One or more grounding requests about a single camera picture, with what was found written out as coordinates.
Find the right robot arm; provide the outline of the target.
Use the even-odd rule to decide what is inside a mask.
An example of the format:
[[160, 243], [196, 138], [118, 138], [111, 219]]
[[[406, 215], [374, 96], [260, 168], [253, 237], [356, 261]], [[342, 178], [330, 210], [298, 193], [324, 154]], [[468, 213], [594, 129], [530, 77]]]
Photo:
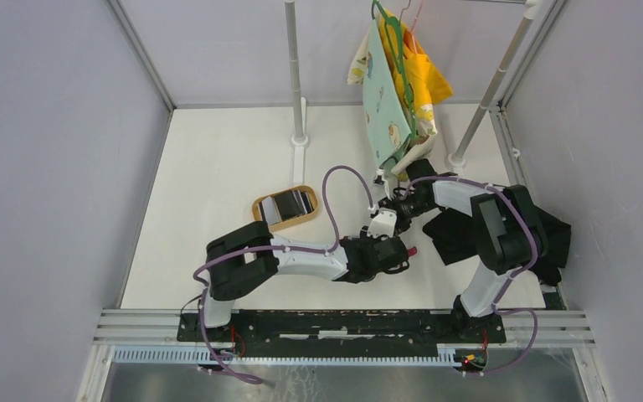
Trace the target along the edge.
[[409, 165], [408, 178], [407, 187], [394, 188], [378, 203], [396, 213], [396, 233], [408, 230], [414, 218], [438, 210], [423, 232], [443, 263], [479, 259], [450, 319], [452, 335], [470, 342], [483, 332], [484, 323], [497, 317], [498, 303], [516, 277], [544, 254], [548, 240], [543, 224], [523, 186], [497, 187], [437, 173], [426, 159]]

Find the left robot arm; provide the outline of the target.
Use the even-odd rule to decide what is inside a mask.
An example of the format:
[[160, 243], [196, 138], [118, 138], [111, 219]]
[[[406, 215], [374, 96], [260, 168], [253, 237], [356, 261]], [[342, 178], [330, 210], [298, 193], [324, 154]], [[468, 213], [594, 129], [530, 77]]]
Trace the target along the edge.
[[373, 237], [365, 229], [331, 244], [305, 243], [272, 234], [261, 221], [210, 241], [193, 278], [203, 284], [197, 329], [209, 341], [229, 332], [234, 304], [274, 276], [312, 276], [358, 284], [409, 268], [409, 248], [399, 237]]

